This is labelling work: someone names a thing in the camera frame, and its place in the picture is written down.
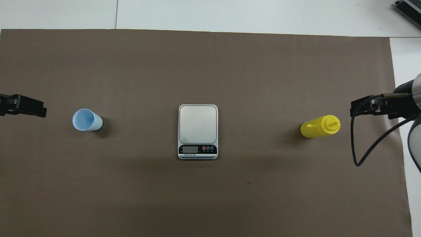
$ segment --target scale platform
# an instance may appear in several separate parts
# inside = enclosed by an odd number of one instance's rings
[[[218,107],[181,105],[179,107],[179,157],[215,159],[218,156]]]

